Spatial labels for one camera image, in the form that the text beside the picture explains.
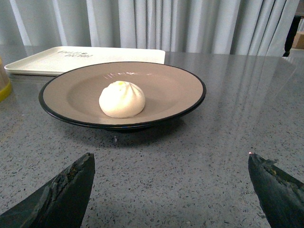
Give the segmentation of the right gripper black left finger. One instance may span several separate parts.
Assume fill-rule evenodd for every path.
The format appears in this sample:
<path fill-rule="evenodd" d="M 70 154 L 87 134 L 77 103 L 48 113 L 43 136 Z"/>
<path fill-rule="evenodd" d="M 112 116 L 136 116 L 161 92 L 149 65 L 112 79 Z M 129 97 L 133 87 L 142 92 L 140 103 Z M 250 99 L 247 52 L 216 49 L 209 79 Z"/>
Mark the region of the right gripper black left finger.
<path fill-rule="evenodd" d="M 0 216 L 2 228 L 79 228 L 90 199 L 95 158 L 86 153 Z"/>

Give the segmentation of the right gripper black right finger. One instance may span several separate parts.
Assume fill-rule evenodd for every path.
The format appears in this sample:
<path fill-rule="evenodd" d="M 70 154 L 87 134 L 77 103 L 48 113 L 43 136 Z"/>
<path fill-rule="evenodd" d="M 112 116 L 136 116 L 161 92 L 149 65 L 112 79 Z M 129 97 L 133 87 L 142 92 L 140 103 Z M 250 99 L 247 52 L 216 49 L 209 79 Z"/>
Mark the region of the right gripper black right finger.
<path fill-rule="evenodd" d="M 250 153 L 248 171 L 260 206 L 272 228 L 304 226 L 304 184 L 275 161 Z"/>

